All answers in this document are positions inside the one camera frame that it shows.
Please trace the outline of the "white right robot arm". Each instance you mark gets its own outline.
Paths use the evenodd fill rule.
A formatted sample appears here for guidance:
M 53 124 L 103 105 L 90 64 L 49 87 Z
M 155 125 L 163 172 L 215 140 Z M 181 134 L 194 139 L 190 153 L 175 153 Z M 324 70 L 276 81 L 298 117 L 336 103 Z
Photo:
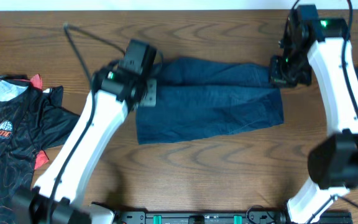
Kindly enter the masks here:
M 326 139 L 308 155 L 308 178 L 275 223 L 350 223 L 330 206 L 358 188 L 358 78 L 352 61 L 352 19 L 321 18 L 313 4 L 294 3 L 270 60 L 269 80 L 279 88 L 318 81 Z

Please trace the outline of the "dark blue denim shorts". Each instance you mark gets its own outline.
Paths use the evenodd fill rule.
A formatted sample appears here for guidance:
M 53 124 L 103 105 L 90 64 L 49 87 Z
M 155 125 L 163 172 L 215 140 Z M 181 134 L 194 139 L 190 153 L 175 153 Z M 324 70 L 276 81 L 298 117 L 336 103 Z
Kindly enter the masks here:
M 178 58 L 157 75 L 155 106 L 140 107 L 139 144 L 175 143 L 283 124 L 280 90 L 268 67 Z

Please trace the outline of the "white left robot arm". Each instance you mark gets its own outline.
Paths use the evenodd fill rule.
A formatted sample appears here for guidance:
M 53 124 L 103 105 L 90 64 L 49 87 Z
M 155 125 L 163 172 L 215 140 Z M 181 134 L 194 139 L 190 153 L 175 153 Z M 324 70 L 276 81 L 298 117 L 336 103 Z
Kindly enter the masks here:
M 157 73 L 152 45 L 132 39 L 124 58 L 96 72 L 73 131 L 32 189 L 20 187 L 12 204 L 18 223 L 113 223 L 100 203 L 83 205 L 90 177 L 113 134 L 138 106 L 155 106 Z

